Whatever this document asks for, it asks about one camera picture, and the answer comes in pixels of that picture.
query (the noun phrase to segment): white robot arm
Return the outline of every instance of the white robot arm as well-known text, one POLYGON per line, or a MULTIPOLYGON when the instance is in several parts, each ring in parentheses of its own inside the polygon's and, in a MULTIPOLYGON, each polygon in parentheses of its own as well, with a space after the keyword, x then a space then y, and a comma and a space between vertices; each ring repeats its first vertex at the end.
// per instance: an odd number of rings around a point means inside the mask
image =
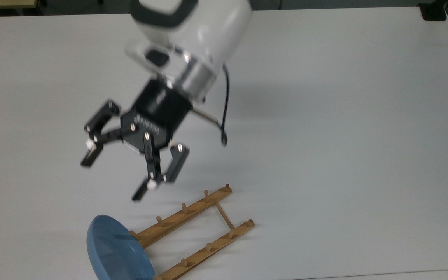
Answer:
POLYGON ((148 177, 132 197, 140 200, 147 189, 174 182, 188 156, 185 145, 172 136, 193 103, 205 98, 224 62, 240 41, 251 18, 248 0, 132 0, 131 16, 149 43, 130 42, 126 53, 152 73, 152 78, 122 114, 109 100, 85 125, 88 153, 81 162, 90 167, 103 145, 122 140, 145 154, 148 177), (112 117, 121 128, 102 133, 112 117), (160 170, 160 149, 169 146, 173 160, 160 170))

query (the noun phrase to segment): blue bowl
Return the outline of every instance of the blue bowl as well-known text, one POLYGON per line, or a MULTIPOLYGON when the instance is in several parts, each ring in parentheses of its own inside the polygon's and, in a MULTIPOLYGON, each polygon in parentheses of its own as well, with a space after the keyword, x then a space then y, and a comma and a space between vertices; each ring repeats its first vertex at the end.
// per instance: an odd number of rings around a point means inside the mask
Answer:
POLYGON ((119 221, 99 215, 87 230, 87 253, 99 280, 152 280, 155 270, 138 241, 119 221))

